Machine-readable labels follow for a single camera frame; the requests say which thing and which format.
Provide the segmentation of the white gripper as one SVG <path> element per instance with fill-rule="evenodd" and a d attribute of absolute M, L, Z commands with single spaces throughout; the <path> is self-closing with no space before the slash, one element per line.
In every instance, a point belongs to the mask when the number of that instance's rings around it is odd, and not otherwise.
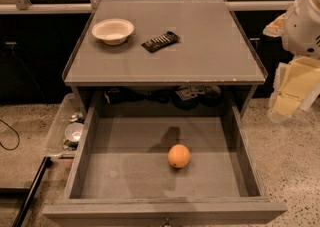
<path fill-rule="evenodd" d="M 267 116 L 280 123 L 297 110 L 307 111 L 320 95 L 319 0 L 295 0 L 285 15 L 263 29 L 263 34 L 281 36 L 285 50 L 303 55 L 295 56 L 288 64 L 280 63 L 276 69 Z"/>

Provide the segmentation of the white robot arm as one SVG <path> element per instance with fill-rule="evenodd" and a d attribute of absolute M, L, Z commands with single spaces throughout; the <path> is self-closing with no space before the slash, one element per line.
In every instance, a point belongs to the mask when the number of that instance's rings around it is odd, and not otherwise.
<path fill-rule="evenodd" d="M 279 63 L 269 100 L 268 117 L 280 123 L 298 109 L 308 110 L 319 96 L 320 0 L 295 0 L 263 34 L 280 37 L 283 48 L 294 55 L 289 63 Z"/>

